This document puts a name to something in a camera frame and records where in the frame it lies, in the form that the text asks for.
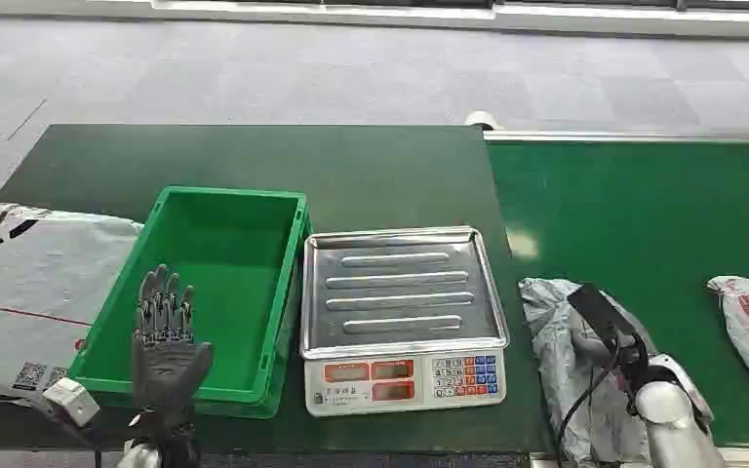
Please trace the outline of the dark right robot hand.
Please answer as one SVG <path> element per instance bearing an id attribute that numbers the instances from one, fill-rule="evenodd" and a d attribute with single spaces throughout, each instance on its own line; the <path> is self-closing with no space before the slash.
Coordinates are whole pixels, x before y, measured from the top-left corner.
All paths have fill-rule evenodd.
<path id="1" fill-rule="evenodd" d="M 641 330 L 592 284 L 582 284 L 567 297 L 568 303 L 598 337 L 578 341 L 579 348 L 606 369 L 618 370 L 625 391 L 633 397 L 649 370 L 648 343 Z"/>

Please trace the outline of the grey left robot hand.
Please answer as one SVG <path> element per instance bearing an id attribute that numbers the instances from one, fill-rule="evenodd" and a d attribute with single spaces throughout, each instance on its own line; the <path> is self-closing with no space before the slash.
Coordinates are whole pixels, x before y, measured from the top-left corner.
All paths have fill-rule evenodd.
<path id="1" fill-rule="evenodd" d="M 213 344 L 196 340 L 194 298 L 194 287 L 165 264 L 140 283 L 131 365 L 134 401 L 143 409 L 189 407 L 213 366 Z"/>

